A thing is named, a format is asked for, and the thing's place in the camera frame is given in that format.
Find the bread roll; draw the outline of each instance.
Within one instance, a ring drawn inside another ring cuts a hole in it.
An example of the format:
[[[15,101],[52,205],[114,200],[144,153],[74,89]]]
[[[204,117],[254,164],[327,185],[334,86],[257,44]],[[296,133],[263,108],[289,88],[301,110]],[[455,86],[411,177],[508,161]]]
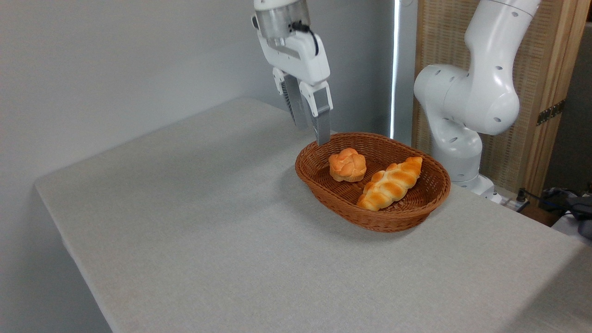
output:
[[[329,157],[329,174],[336,181],[360,181],[366,174],[366,159],[354,148]]]
[[[419,178],[422,160],[420,156],[409,157],[403,163],[393,163],[385,171],[375,173],[372,180],[364,186],[357,205],[377,212],[401,200]]]

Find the black cable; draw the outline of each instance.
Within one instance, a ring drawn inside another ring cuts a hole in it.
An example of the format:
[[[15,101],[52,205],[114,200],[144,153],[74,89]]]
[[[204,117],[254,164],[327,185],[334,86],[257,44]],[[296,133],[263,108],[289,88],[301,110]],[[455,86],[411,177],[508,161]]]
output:
[[[308,29],[310,31],[310,34],[313,35],[313,40],[314,40],[314,56],[318,56],[318,42],[317,42],[317,36],[314,35],[314,32],[310,29]]]
[[[583,212],[583,211],[581,211],[581,210],[577,210],[577,209],[573,209],[573,208],[568,208],[568,207],[562,206],[562,205],[560,205],[560,204],[552,203],[552,202],[550,202],[550,201],[547,201],[547,200],[545,200],[545,199],[542,199],[542,198],[540,198],[540,197],[538,197],[538,196],[536,196],[536,195],[534,195],[534,194],[532,194],[532,193],[530,193],[530,192],[526,191],[526,189],[525,189],[525,188],[521,188],[521,189],[520,189],[520,191],[522,191],[522,192],[524,192],[524,193],[528,194],[529,196],[531,196],[531,197],[533,197],[533,198],[535,198],[535,199],[539,200],[540,202],[542,202],[542,203],[544,203],[544,204],[548,204],[549,206],[554,206],[554,207],[560,208],[560,209],[562,209],[562,210],[565,210],[565,211],[569,210],[570,212],[574,212],[574,213],[582,214],[582,215],[585,215],[585,216],[588,216],[588,215],[590,215],[590,213],[589,213],[589,212]],[[581,206],[586,206],[586,207],[591,207],[591,206],[589,206],[589,205],[587,205],[587,204],[582,204],[582,203],[580,203],[579,205],[581,205]]]
[[[313,40],[314,40],[314,56],[318,56],[317,36],[314,35],[314,32],[312,30],[310,30],[309,25],[303,24],[302,20],[300,20],[298,22],[293,22],[292,24],[288,24],[288,28],[290,28],[290,31],[292,31],[292,29],[294,29],[296,31],[302,31],[303,33],[310,33],[313,37]]]

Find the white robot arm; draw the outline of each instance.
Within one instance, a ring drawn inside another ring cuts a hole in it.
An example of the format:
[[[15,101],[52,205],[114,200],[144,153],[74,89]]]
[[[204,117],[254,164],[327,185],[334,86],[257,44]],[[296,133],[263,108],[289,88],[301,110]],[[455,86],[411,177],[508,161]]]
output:
[[[514,57],[540,0],[482,0],[465,33],[469,71],[430,65],[416,78],[415,95],[432,133],[432,155],[451,180],[491,198],[493,184],[479,175],[478,133],[510,128],[520,108],[512,81]]]
[[[329,111],[333,109],[327,83],[329,63],[323,41],[310,30],[306,0],[255,0],[252,23],[294,123],[305,129],[308,113],[317,143],[328,142]]]

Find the brown wicker basket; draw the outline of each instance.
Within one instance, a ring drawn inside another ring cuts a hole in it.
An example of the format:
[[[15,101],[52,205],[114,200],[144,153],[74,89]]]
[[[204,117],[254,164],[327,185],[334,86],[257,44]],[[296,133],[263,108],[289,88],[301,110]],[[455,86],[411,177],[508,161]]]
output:
[[[337,182],[329,174],[329,156],[354,148],[366,158],[366,175],[359,182]],[[375,172],[409,156],[421,156],[422,173],[416,185],[401,199],[378,212],[356,206],[364,185]],[[296,173],[314,196],[330,210],[362,228],[379,232],[402,231],[423,222],[450,193],[450,177],[431,156],[385,136],[371,133],[338,133],[322,146],[313,142],[296,158]]]

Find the bread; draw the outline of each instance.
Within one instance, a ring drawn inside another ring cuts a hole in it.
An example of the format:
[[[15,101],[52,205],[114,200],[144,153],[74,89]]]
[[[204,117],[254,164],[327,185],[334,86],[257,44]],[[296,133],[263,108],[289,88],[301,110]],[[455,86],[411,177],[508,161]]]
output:
[[[366,174],[366,158],[354,148],[329,157],[329,174],[336,181],[360,181]]]
[[[393,163],[385,171],[375,173],[372,180],[364,186],[363,194],[358,199],[358,207],[377,212],[401,200],[419,178],[422,160],[419,156],[409,157],[403,163]]]

